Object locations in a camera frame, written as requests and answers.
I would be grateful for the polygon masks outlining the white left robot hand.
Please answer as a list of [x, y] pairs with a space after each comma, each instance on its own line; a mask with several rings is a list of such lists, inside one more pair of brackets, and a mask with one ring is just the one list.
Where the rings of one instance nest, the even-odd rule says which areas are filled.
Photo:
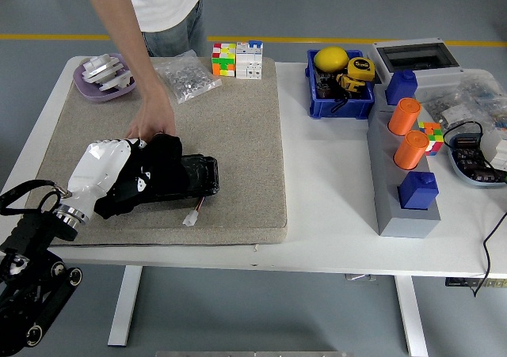
[[114, 139], [90, 143], [67, 184], [71, 196], [63, 204], [80, 212], [79, 219], [93, 217], [95, 203], [106, 197], [133, 151], [147, 145], [141, 139]]

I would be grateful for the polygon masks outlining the person's right hand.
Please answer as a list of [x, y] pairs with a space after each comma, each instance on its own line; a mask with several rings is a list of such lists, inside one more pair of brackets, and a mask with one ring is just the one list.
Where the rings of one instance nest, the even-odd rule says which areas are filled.
[[148, 93], [143, 98], [125, 137], [150, 142], [160, 134], [176, 135], [174, 112], [165, 91]]

